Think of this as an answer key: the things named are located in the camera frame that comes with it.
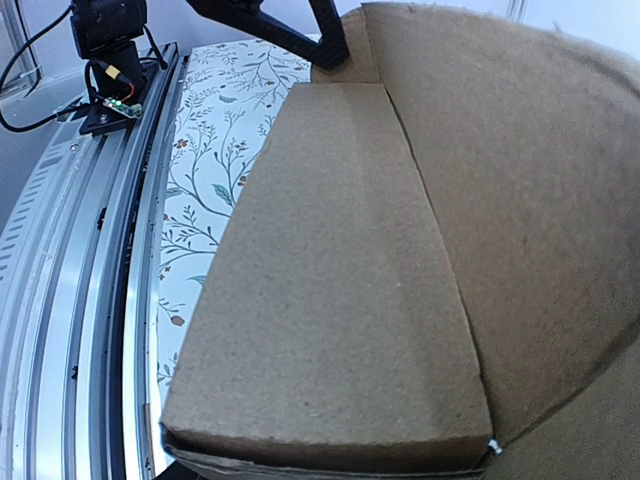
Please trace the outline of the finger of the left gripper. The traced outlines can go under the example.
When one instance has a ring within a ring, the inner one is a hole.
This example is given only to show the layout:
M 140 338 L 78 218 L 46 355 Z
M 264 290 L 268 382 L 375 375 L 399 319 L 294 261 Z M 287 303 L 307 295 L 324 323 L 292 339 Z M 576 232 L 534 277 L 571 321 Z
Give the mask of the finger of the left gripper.
M 337 69 L 350 57 L 341 18 L 330 0 L 309 1 L 320 31 L 317 41 L 263 12 L 262 1 L 189 0 L 188 4 L 204 18 L 270 42 L 325 71 Z

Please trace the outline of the brown cardboard box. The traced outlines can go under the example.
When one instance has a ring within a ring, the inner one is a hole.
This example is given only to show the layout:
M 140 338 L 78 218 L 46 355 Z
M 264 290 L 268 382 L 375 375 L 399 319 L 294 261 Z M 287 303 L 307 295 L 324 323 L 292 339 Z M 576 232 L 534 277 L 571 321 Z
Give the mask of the brown cardboard box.
M 208 479 L 635 479 L 639 63 L 366 3 L 289 92 L 179 354 Z

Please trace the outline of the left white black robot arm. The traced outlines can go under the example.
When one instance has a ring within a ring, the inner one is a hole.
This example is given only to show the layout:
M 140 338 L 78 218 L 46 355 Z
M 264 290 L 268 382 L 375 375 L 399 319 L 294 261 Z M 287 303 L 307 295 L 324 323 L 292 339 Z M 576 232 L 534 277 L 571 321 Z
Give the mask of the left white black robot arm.
M 313 41 L 261 10 L 259 1 L 191 1 L 200 16 L 270 42 L 313 65 L 332 71 L 350 56 L 341 18 L 332 1 L 309 3 L 321 37 Z M 73 1 L 71 26 L 79 56 L 96 58 L 144 34 L 144 1 Z

